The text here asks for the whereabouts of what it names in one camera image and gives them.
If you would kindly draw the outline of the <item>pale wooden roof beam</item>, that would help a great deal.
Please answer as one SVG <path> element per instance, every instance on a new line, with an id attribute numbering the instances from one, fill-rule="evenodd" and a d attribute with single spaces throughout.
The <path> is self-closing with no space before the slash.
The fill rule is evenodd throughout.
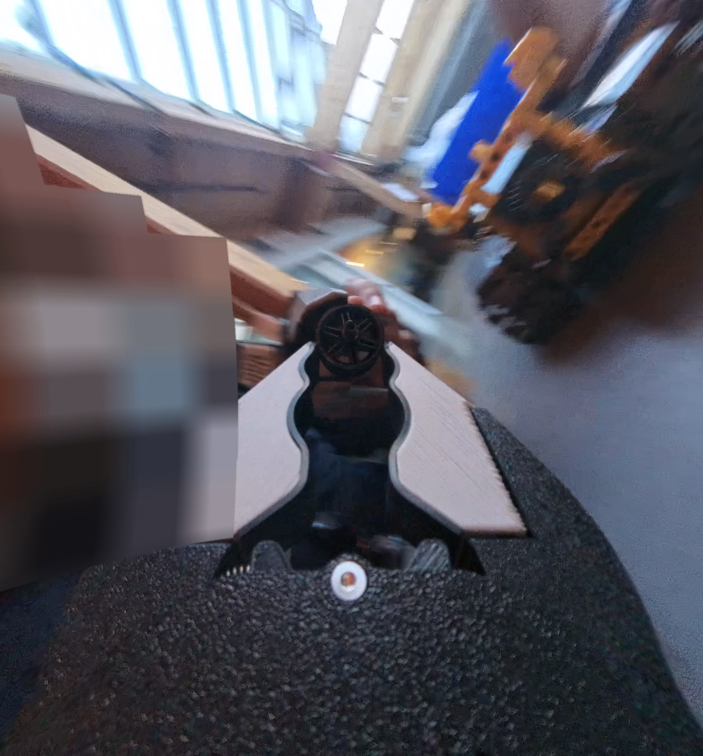
<path id="1" fill-rule="evenodd" d="M 360 73 L 383 1 L 348 1 L 336 44 L 331 50 L 317 114 L 308 131 L 312 150 L 334 153 L 341 120 Z"/>

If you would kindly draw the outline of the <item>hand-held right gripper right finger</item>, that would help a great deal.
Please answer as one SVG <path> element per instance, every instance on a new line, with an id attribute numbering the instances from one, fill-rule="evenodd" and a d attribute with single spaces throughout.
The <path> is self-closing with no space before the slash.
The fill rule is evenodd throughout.
<path id="1" fill-rule="evenodd" d="M 388 459 L 395 490 L 458 536 L 527 536 L 470 402 L 397 345 L 385 354 L 403 409 Z"/>

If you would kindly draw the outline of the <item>large skylight window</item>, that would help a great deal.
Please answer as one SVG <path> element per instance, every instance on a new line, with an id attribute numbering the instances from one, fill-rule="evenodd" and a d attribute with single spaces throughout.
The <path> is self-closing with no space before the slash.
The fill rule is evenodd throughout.
<path id="1" fill-rule="evenodd" d="M 306 141 L 351 2 L 0 1 L 0 43 Z"/>

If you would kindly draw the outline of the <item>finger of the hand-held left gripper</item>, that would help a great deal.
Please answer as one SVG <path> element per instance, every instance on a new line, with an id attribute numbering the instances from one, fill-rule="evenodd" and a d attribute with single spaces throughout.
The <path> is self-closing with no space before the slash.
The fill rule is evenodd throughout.
<path id="1" fill-rule="evenodd" d="M 387 388 L 368 380 L 321 381 L 310 397 L 315 417 L 375 417 L 387 410 Z"/>

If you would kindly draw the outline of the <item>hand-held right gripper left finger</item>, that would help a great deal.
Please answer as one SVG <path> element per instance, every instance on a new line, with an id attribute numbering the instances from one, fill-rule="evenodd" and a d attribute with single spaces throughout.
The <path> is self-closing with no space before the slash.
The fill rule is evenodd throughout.
<path id="1" fill-rule="evenodd" d="M 308 480 L 309 449 L 295 422 L 309 390 L 306 343 L 239 400 L 236 539 L 293 500 Z"/>

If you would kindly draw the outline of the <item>brown wooden ceiling beam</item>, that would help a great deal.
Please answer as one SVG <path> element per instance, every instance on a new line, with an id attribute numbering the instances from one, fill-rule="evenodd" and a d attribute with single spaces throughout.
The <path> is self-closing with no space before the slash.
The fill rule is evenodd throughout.
<path id="1" fill-rule="evenodd" d="M 108 194 L 136 196 L 143 205 L 147 228 L 153 233 L 222 238 L 177 209 L 138 189 L 118 175 L 26 126 L 44 183 Z M 272 317 L 287 317 L 295 293 L 307 286 L 248 251 L 224 239 L 232 278 L 232 293 L 245 306 Z"/>

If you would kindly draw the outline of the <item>black toy wheel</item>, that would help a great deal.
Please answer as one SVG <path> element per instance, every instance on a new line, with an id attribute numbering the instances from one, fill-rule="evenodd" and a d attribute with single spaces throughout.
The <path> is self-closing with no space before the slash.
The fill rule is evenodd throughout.
<path id="1" fill-rule="evenodd" d="M 321 316 L 315 344 L 319 359 L 333 375 L 359 376 L 378 360 L 384 328 L 376 314 L 364 306 L 343 304 Z"/>

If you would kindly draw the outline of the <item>yellow grey toy robot model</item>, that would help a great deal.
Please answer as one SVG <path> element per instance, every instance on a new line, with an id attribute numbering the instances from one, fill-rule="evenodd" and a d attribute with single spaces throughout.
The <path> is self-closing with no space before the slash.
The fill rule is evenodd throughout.
<path id="1" fill-rule="evenodd" d="M 447 236 L 479 235 L 513 243 L 477 288 L 479 305 L 506 335 L 547 343 L 576 313 L 580 262 L 639 200 L 647 169 L 634 165 L 571 118 L 540 109 L 562 73 L 556 34 L 536 26 L 506 57 L 522 94 L 492 141 L 470 151 L 478 167 L 451 204 L 435 201 L 425 218 Z"/>

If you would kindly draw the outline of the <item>person's left hand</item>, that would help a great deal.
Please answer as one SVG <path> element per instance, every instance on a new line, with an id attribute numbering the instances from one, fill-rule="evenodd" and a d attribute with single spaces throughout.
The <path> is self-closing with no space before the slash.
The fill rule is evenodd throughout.
<path id="1" fill-rule="evenodd" d="M 355 278 L 345 284 L 347 302 L 352 306 L 368 308 L 378 315 L 388 312 L 383 292 L 377 283 L 366 278 Z"/>

